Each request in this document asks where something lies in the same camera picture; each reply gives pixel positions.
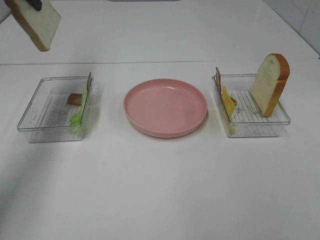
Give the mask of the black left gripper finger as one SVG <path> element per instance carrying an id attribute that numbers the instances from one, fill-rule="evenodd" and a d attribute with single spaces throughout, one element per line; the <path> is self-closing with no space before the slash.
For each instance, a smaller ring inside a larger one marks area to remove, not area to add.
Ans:
<path id="1" fill-rule="evenodd" d="M 41 11 L 42 1 L 41 0 L 26 0 L 36 11 Z"/>

